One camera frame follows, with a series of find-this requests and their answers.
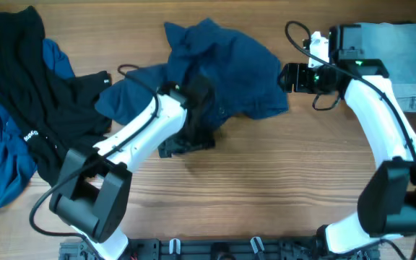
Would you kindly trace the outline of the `navy blue shorts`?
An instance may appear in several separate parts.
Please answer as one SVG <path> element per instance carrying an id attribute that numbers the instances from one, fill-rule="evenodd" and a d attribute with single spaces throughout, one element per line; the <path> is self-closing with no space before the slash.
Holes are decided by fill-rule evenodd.
<path id="1" fill-rule="evenodd" d="M 277 84 L 280 60 L 248 35 L 206 18 L 190 27 L 166 22 L 171 52 L 164 64 L 136 69 L 100 93 L 95 109 L 126 125 L 151 102 L 153 90 L 167 82 L 181 87 L 195 77 L 208 79 L 214 97 L 203 122 L 216 129 L 231 116 L 264 119 L 288 111 L 287 95 Z"/>

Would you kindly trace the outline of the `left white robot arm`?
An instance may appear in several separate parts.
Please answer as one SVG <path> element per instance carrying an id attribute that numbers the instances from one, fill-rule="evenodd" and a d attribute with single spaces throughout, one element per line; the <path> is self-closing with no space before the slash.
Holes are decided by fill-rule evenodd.
<path id="1" fill-rule="evenodd" d="M 74 228 L 78 243 L 63 243 L 60 259 L 134 258 L 121 231 L 133 172 L 154 151 L 161 157 L 210 149 L 212 130 L 202 122 L 215 96 L 203 76 L 188 85 L 165 83 L 150 104 L 90 155 L 72 149 L 52 188 L 49 209 Z"/>

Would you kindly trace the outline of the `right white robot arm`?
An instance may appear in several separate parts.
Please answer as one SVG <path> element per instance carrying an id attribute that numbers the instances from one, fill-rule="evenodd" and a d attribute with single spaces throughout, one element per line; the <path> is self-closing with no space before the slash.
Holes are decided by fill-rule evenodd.
<path id="1" fill-rule="evenodd" d="M 288 63 L 278 84 L 285 92 L 335 95 L 355 113 L 376 162 L 357 210 L 320 227 L 312 240 L 315 259 L 338 258 L 396 239 L 415 237 L 416 133 L 400 108 L 383 62 L 366 59 L 359 25 L 337 25 L 327 37 L 307 32 L 298 51 L 306 64 Z"/>

